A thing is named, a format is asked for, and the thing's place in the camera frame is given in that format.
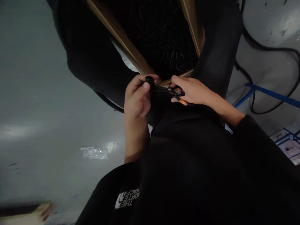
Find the black cable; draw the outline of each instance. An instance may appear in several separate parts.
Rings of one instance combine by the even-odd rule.
[[[109,100],[107,97],[105,97],[103,94],[99,92],[95,92],[106,104],[108,104],[110,107],[112,107],[114,110],[124,113],[124,109],[121,107],[117,106],[115,103],[113,103],[111,100]]]
[[[243,15],[243,12],[244,12],[244,7],[245,7],[245,1],[246,0],[242,0],[242,5],[241,5],[241,14]],[[293,86],[293,88],[290,90],[290,92],[287,94],[287,97],[290,97],[291,94],[296,90],[296,88],[298,87],[299,83],[300,83],[300,53],[298,50],[296,49],[293,49],[293,48],[285,48],[285,47],[267,47],[267,46],[264,46],[260,43],[258,43],[250,34],[249,32],[247,31],[245,25],[243,26],[243,35],[245,37],[245,39],[247,41],[250,41],[252,42],[256,47],[257,49],[259,50],[264,50],[264,51],[285,51],[285,52],[293,52],[297,55],[298,57],[298,77],[297,77],[297,81],[295,82],[295,85]],[[246,77],[246,79],[249,81],[249,83],[252,83],[253,84],[253,81],[250,77],[250,75],[245,71],[244,68],[242,68],[238,62],[235,60],[234,62],[234,65],[236,67],[237,70],[240,70],[241,73]],[[251,112],[254,113],[254,114],[266,114],[266,113],[269,113],[273,110],[275,110],[276,108],[278,108],[281,104],[283,104],[284,102],[280,102],[278,105],[276,105],[275,107],[271,108],[270,110],[268,111],[265,111],[265,112],[256,112],[254,110],[254,101],[255,101],[255,92],[253,93],[253,98],[252,98],[252,104],[251,104]]]

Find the gray floor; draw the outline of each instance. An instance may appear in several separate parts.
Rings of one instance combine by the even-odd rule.
[[[123,162],[123,115],[69,72],[45,0],[2,0],[0,18],[0,207],[52,202],[56,214],[47,224],[71,224],[97,182]],[[244,23],[262,44],[300,50],[297,0],[285,5],[284,0],[248,0]],[[256,84],[282,94],[297,78],[294,58],[254,50],[244,38],[237,53]],[[227,95],[230,103],[247,92],[245,83],[234,70]],[[300,88],[292,97],[300,100]],[[263,111],[276,103],[257,94],[255,108]],[[240,110],[249,113],[249,101]],[[272,135],[299,121],[300,113],[283,104],[254,117]],[[107,147],[108,159],[83,158],[79,149],[84,146]]]

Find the finger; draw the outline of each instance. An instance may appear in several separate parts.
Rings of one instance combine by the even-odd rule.
[[[175,91],[176,93],[178,93],[178,94],[181,94],[182,89],[181,89],[181,88],[175,88],[174,91]]]
[[[157,82],[159,80],[159,76],[156,74],[136,75],[127,85],[125,98],[132,96],[136,92],[136,90],[146,81],[146,76],[153,77],[154,82]]]
[[[181,100],[188,102],[186,96],[178,96]],[[175,97],[171,98],[171,102],[179,102]]]
[[[183,86],[186,82],[184,78],[178,77],[176,75],[173,75],[171,80],[172,80],[172,84],[170,85],[171,88],[174,88],[176,86],[180,86],[183,88]]]
[[[131,97],[133,101],[141,101],[150,91],[150,84],[145,82],[143,86],[139,87],[138,90]]]
[[[133,86],[143,84],[143,82],[146,81],[146,79],[145,79],[146,76],[153,77],[154,81],[159,79],[158,75],[156,75],[156,74],[147,74],[147,75],[138,74],[129,82],[128,86],[133,87]]]
[[[171,98],[171,102],[174,103],[174,102],[179,102],[179,101],[176,98],[173,97],[173,98]]]

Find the left hand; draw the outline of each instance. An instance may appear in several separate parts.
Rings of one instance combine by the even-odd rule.
[[[127,85],[124,104],[124,113],[127,117],[145,117],[150,111],[150,84],[145,82],[146,76],[153,77],[155,83],[159,79],[155,74],[139,74]]]

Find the wooden strip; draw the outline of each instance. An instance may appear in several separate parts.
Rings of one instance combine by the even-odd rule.
[[[145,58],[137,50],[134,44],[129,40],[127,34],[122,29],[120,23],[115,19],[108,6],[100,0],[87,0],[87,3],[102,24],[115,37],[117,42],[119,42],[125,51],[131,55],[132,59],[134,59],[134,62],[132,63],[134,64],[136,62],[139,64],[139,66],[136,67],[139,72],[141,74],[156,74],[155,71],[147,64]]]
[[[201,54],[205,42],[205,31],[203,26],[198,23],[195,10],[195,1],[197,0],[180,0],[182,11],[189,25],[189,30],[194,42],[198,57]]]
[[[187,77],[187,76],[192,74],[193,70],[194,69],[191,69],[191,70],[187,71],[186,73],[183,73],[183,74],[179,75],[179,77]],[[161,82],[159,85],[163,87],[163,86],[166,86],[166,85],[170,85],[171,83],[172,83],[172,81],[170,79],[170,80],[165,80],[165,81]]]

